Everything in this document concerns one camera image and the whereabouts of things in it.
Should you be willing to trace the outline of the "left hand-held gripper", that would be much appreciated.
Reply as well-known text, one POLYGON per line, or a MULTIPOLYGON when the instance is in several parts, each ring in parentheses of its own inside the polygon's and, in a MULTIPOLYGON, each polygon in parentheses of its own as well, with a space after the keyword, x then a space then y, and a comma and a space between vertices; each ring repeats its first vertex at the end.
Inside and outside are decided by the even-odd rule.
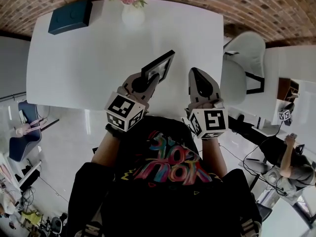
POLYGON ((149 79, 141 73, 130 75, 116 92, 113 92, 105 106, 108 123, 124 132, 131 129, 144 116, 149 107, 159 74, 155 73, 149 79))

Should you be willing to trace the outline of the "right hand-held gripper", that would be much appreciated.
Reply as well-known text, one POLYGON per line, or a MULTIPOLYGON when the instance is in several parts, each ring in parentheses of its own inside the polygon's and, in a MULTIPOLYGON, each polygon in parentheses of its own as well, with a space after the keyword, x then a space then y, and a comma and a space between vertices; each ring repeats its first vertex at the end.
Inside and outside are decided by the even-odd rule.
POLYGON ((205 71, 191 68, 188 75, 191 103, 185 108, 190 128, 198 139, 217 138, 228 129, 218 83, 205 71))

